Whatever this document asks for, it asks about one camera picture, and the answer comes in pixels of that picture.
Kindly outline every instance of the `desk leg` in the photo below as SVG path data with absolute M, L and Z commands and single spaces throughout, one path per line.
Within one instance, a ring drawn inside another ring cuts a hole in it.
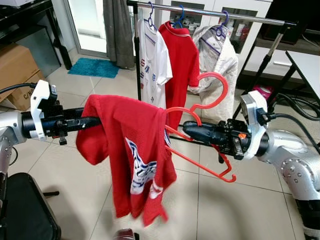
M 269 98 L 267 100 L 268 108 L 270 108 L 270 104 L 273 101 L 273 99 L 278 95 L 280 90 L 285 86 L 285 84 L 288 82 L 288 80 L 291 78 L 291 76 L 295 73 L 295 71 L 296 71 L 296 68 L 292 64 L 290 69 L 288 70 L 288 72 L 282 78 L 281 82 L 278 84 L 278 86 L 274 89 L 274 91 L 269 96 Z
M 54 36 L 54 44 L 53 45 L 56 45 L 59 48 L 64 66 L 67 70 L 69 70 L 72 67 L 72 63 L 71 63 L 67 48 L 61 44 L 59 34 L 58 34 L 58 27 L 59 26 L 57 23 L 55 23 L 55 19 L 53 17 L 53 9 L 51 9 L 51 8 L 47 9 L 45 11 L 45 13 L 46 13 L 46 16 L 49 20 L 49 23 L 50 23 L 50 26 L 51 26 L 51 29 L 53 32 L 53 36 Z

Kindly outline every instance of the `white shirt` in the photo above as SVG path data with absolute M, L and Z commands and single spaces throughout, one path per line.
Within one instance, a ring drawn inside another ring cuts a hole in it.
M 138 21 L 138 33 L 141 99 L 165 109 L 165 83 L 173 77 L 168 48 L 161 33 L 150 28 L 144 19 Z

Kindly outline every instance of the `blue hanger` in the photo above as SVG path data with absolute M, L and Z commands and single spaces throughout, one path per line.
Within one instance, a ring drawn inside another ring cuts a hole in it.
M 154 25 L 154 23 L 153 23 L 153 21 L 152 21 L 152 14 L 154 13 L 154 8 L 155 8 L 155 7 L 154 7 L 154 5 L 153 5 L 153 3 L 152 3 L 151 1 L 148 1 L 148 4 L 151 5 L 151 12 L 150 12 L 149 18 L 147 19 L 147 22 L 148 22 L 150 28 L 151 28 L 151 27 L 154 27 L 154 29 L 155 29 L 156 31 L 158 31 L 158 29 L 156 28 L 156 26 Z
M 225 21 L 224 21 L 223 23 L 221 23 L 221 25 L 218 26 L 218 27 L 216 28 L 216 30 L 215 30 L 215 34 L 217 35 L 217 37 L 220 37 L 220 36 L 223 34 L 223 32 L 222 32 L 222 27 L 225 26 L 225 25 L 227 24 L 227 22 L 229 21 L 229 14 L 228 14 L 228 12 L 227 12 L 226 10 L 223 10 L 222 12 L 226 14 L 226 19 L 225 19 Z
M 180 18 L 176 21 L 176 22 L 174 22 L 173 24 L 172 24 L 172 26 L 174 27 L 174 28 L 176 28 L 176 25 L 177 24 L 179 24 L 179 26 L 180 26 L 180 28 L 183 28 L 182 27 L 182 24 L 181 24 L 181 21 L 184 19 L 184 17 L 185 17 L 185 9 L 184 9 L 184 6 L 182 6 L 182 5 L 180 5 L 180 8 L 182 8 L 182 15 L 180 16 Z

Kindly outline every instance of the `tiled floor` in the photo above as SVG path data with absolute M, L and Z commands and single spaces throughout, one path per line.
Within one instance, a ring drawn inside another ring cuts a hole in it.
M 115 79 L 67 72 L 61 67 L 48 77 L 49 82 L 56 85 L 65 108 L 84 106 L 90 94 L 137 98 L 133 71 L 120 70 Z M 198 102 L 197 96 L 188 95 L 188 106 Z M 279 106 L 276 110 L 295 114 L 288 107 Z M 183 115 L 182 121 L 190 119 Z M 306 125 L 319 139 L 316 135 L 320 126 L 309 122 Z M 301 135 L 297 127 L 280 120 L 272 123 L 272 127 Z M 96 166 L 87 163 L 76 149 L 76 136 L 70 133 L 66 146 L 59 146 L 56 139 L 48 142 L 32 139 L 17 145 L 19 158 L 9 169 L 10 175 L 29 172 L 43 191 L 60 191 L 59 196 L 49 198 L 48 202 L 61 226 L 63 240 L 107 240 L 120 228 L 132 228 L 140 233 L 142 240 L 304 239 L 302 221 L 290 190 L 273 166 L 256 158 L 248 161 L 231 158 L 232 173 L 237 175 L 237 181 L 225 183 L 173 156 L 177 181 L 163 198 L 168 222 L 156 219 L 144 228 L 140 218 L 128 215 L 116 219 L 108 159 Z M 213 148 L 178 140 L 172 140 L 172 145 L 217 172 L 224 170 Z

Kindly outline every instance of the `cable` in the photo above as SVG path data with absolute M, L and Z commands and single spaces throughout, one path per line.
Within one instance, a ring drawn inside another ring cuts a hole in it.
M 310 135 L 310 133 L 308 132 L 308 130 L 306 129 L 306 127 L 298 120 L 296 119 L 294 116 L 288 115 L 288 114 L 284 114 L 284 113 L 274 113 L 272 118 L 284 118 L 284 119 L 290 119 L 292 121 L 294 121 L 296 124 L 299 125 L 299 127 L 302 129 L 302 131 L 304 132 L 304 134 L 307 136 L 307 138 L 310 140 L 312 146 L 315 148 L 315 150 L 320 154 L 320 148 L 318 147 L 318 145 L 316 144 L 315 140 L 312 138 L 312 136 Z
M 8 86 L 6 88 L 3 88 L 0 90 L 0 94 L 3 94 L 7 91 L 13 90 L 13 89 L 18 89 L 18 88 L 22 88 L 22 87 L 30 87 L 30 88 L 35 88 L 37 86 L 36 83 L 20 83 L 20 84 L 16 84 L 16 85 L 12 85 L 12 86 Z
M 15 159 L 11 163 L 9 163 L 9 166 L 12 166 L 18 159 L 18 151 L 17 151 L 17 149 L 14 146 L 12 148 L 15 151 Z
M 271 105 L 272 112 L 275 109 L 276 104 L 279 102 L 282 102 L 282 101 L 286 101 L 290 105 L 290 107 L 293 108 L 293 110 L 295 110 L 298 114 L 305 117 L 306 119 L 309 119 L 311 121 L 320 121 L 320 109 L 317 105 L 315 105 L 307 100 L 304 100 L 302 98 L 298 98 L 298 97 L 296 97 L 295 101 L 294 101 L 291 97 L 289 97 L 285 94 L 282 94 L 282 93 L 278 93 L 278 97 L 272 103 L 272 105 Z M 311 108 L 311 110 L 314 111 L 315 116 L 313 116 L 313 115 L 307 113 L 305 110 L 303 110 L 302 107 L 299 105 L 299 103 L 303 103 L 303 104 L 305 104 L 305 106 L 308 106 L 309 108 Z
M 318 49 L 320 49 L 320 46 L 312 41 L 310 41 L 309 39 L 307 39 L 303 34 L 301 34 L 301 36 L 303 37 L 304 40 L 306 40 L 309 44 L 317 47 Z

